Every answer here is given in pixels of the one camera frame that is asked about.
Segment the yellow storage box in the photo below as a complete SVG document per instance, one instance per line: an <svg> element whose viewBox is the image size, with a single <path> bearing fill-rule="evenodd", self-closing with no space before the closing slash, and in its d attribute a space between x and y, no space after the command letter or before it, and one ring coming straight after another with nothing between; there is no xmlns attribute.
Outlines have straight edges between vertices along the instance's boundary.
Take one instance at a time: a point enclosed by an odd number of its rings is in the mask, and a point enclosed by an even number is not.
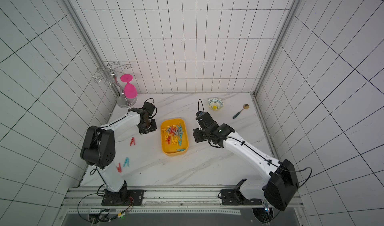
<svg viewBox="0 0 384 226"><path fill-rule="evenodd" d="M176 127L177 125L182 126L183 133L178 134L177 127ZM171 126L174 128L175 134L171 135L168 133L164 133L164 129L169 128ZM188 134L187 134L186 124L181 118L174 118L174 119L169 119L169 120L164 121L161 124L161 131L162 131L162 133L161 133L162 151L165 155L178 156L178 155L182 155L182 154L187 152L187 150L189 149ZM168 144L166 142L168 136L172 137L172 143L171 144ZM178 137L182 139L182 145L181 146L178 145L178 141L177 141ZM186 149L186 150L182 151L182 152L177 152L177 149Z"/></svg>

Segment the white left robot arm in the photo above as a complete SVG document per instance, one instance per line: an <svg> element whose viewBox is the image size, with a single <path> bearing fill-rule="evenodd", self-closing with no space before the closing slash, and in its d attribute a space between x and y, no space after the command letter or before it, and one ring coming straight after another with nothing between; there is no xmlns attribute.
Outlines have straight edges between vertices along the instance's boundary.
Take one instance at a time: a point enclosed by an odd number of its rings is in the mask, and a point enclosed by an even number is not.
<svg viewBox="0 0 384 226"><path fill-rule="evenodd" d="M156 113L155 105L146 101L141 108L130 108L125 115L113 122L87 129L80 157L87 165L96 167L106 184L107 193L117 196L127 191L123 189L127 183L115 166L116 137L133 127L137 127L141 135L155 131Z"/></svg>

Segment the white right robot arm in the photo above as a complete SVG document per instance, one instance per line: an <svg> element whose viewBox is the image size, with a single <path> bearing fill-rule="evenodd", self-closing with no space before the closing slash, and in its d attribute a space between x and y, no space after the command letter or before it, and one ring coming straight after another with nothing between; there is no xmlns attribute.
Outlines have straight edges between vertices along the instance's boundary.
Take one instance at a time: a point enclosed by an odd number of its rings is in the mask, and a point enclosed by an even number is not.
<svg viewBox="0 0 384 226"><path fill-rule="evenodd" d="M242 179L230 196L222 193L225 203L250 204L265 200L279 211L284 211L299 189L297 172L289 160L279 161L244 140L232 127L218 125L208 112L198 111L199 128L193 132L197 143L208 142L213 148L230 151L247 162L260 176L259 180Z"/></svg>

